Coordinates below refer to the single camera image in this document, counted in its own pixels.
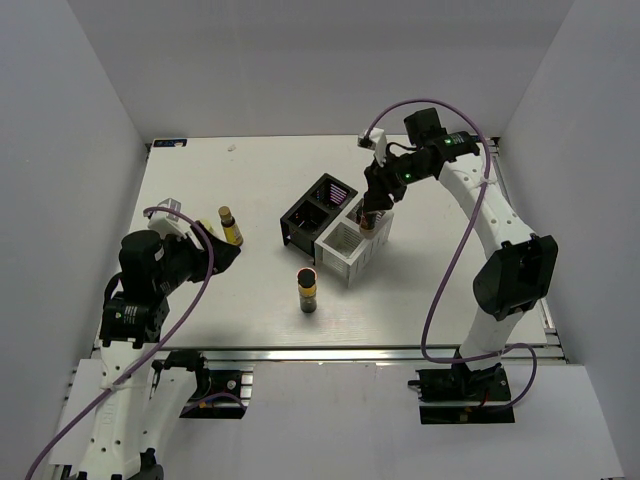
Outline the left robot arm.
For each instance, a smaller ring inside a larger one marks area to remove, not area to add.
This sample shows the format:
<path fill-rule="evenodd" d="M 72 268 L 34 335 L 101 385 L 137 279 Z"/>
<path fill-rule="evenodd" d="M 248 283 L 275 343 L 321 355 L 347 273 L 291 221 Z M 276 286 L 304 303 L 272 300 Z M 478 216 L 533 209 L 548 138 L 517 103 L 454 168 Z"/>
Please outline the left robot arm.
<path fill-rule="evenodd" d="M 199 352 L 156 360 L 152 350 L 169 314 L 168 297 L 185 282 L 224 272 L 240 252 L 202 223 L 190 232 L 169 224 L 122 239 L 99 332 L 101 389 L 108 396 L 95 410 L 76 478 L 163 478 L 162 460 L 182 410 L 209 392 L 212 378 Z"/>

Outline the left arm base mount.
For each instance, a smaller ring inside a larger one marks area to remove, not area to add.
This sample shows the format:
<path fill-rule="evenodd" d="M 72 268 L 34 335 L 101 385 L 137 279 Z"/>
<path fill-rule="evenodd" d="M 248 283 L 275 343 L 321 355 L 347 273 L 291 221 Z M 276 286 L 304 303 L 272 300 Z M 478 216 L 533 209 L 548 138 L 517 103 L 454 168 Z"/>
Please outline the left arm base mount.
<path fill-rule="evenodd" d="M 242 419 L 247 396 L 243 396 L 241 370 L 210 369 L 204 354 L 195 350 L 170 351 L 165 359 L 154 359 L 152 386 L 156 388 L 165 371 L 185 369 L 196 380 L 196 389 L 180 417 L 187 419 Z"/>

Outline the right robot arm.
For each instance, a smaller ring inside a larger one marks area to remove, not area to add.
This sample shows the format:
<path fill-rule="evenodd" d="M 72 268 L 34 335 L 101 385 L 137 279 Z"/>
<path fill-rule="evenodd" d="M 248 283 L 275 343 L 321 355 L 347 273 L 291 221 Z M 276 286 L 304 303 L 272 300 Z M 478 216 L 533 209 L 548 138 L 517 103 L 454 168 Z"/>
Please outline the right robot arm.
<path fill-rule="evenodd" d="M 370 126 L 358 138 L 374 153 L 365 169 L 367 190 L 360 227 L 371 231 L 376 217 L 400 202 L 409 185 L 434 178 L 456 200 L 468 218 L 467 235 L 479 238 L 486 262 L 473 280 L 478 305 L 470 331 L 454 356 L 453 390 L 472 399 L 488 385 L 486 370 L 506 350 L 513 329 L 549 290 L 558 245 L 539 236 L 513 210 L 491 175 L 487 147 L 480 134 L 448 132 L 429 108 L 404 120 L 409 146 L 396 155 L 383 130 Z"/>

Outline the yellow-label condiment bottle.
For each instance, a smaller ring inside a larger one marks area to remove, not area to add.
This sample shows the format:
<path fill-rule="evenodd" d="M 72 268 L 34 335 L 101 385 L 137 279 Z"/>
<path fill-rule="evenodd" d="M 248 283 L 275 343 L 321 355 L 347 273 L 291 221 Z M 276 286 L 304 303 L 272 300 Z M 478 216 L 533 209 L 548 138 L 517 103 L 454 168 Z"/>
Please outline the yellow-label condiment bottle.
<path fill-rule="evenodd" d="M 218 209 L 218 214 L 226 241 L 240 247 L 244 243 L 244 238 L 230 208 L 221 206 Z"/>

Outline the gold-rimmed dark spice bottle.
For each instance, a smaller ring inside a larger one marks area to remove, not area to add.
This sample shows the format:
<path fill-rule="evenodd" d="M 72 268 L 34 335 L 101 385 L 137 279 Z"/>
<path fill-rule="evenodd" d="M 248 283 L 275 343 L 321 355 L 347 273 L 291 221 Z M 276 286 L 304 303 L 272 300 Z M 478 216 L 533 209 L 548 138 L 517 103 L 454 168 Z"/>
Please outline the gold-rimmed dark spice bottle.
<path fill-rule="evenodd" d="M 301 268 L 297 273 L 299 305 L 303 313 L 317 309 L 317 273 L 313 268 Z"/>

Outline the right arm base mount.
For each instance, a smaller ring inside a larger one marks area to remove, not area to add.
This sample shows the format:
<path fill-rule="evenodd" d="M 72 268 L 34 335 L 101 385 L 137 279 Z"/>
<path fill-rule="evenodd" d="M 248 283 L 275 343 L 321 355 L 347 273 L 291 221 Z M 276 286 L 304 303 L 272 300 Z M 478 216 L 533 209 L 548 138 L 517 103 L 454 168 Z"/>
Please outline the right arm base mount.
<path fill-rule="evenodd" d="M 511 390 L 501 363 L 471 371 L 465 364 L 422 369 L 407 382 L 418 395 L 422 425 L 513 424 Z"/>

